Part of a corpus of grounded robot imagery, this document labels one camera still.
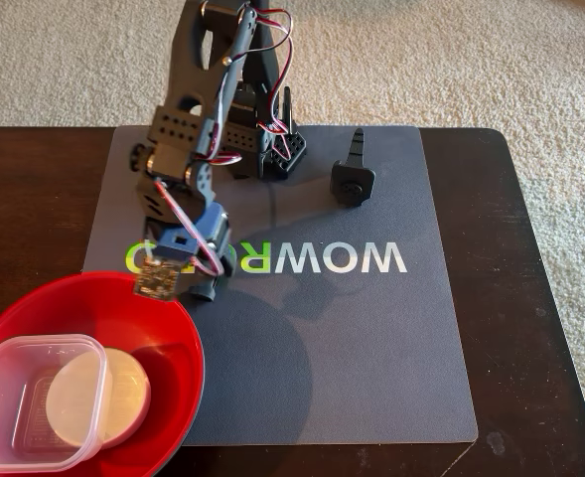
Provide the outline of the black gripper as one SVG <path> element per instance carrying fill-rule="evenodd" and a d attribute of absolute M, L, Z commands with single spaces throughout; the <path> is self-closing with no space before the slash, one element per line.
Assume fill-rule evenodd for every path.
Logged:
<path fill-rule="evenodd" d="M 214 200 L 212 176 L 186 183 L 164 178 L 167 191 L 177 202 L 187 217 L 195 223 Z M 150 176 L 140 176 L 136 192 L 144 215 L 155 221 L 176 225 L 179 221 L 167 201 L 161 196 Z M 217 255 L 222 266 L 223 275 L 230 278 L 236 270 L 236 252 L 229 241 L 229 234 L 219 237 Z M 188 293 L 194 299 L 213 302 L 216 298 L 216 279 L 204 279 L 188 286 Z"/>

